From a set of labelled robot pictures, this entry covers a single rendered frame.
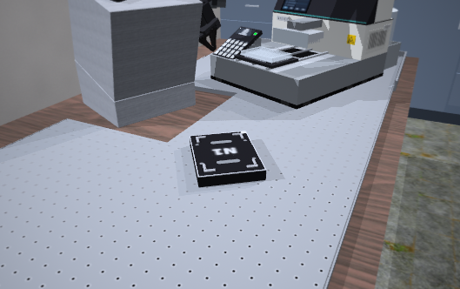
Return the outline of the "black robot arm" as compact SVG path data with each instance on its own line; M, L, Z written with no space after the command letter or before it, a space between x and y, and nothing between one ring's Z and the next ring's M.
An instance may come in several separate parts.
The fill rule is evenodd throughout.
M122 2L125 0L111 0L111 1ZM226 7L226 0L200 0L200 1L203 2L202 14L207 24L216 17L212 9L216 9L217 7L220 7L220 8Z

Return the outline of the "translucent bottle with dark grey cap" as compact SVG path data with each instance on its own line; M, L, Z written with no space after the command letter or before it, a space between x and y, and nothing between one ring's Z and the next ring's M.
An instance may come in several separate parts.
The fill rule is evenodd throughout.
M394 18L394 19L393 19L393 23L392 23L392 27L391 27L389 46L392 44L392 38L393 38L394 29L395 29L396 20L397 20L397 12L398 12L398 10L393 8L391 18Z

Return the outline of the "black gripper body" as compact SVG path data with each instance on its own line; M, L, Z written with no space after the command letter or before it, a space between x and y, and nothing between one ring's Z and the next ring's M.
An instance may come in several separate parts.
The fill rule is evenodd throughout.
M207 24L202 14L199 38L206 36L210 32L211 28L217 30L220 27L221 27L221 24L217 17L215 17L212 21L210 21Z

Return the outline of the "white multiwell plate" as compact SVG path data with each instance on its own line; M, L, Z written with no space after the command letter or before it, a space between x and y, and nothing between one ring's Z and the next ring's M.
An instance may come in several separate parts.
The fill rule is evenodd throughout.
M268 63L275 63L275 62L282 62L285 60L289 60L292 58L292 53L280 51L280 50L273 50L270 48L265 48L265 47L256 47L256 48L251 48L248 50L241 50L240 55L256 59L258 61L262 62L268 62Z

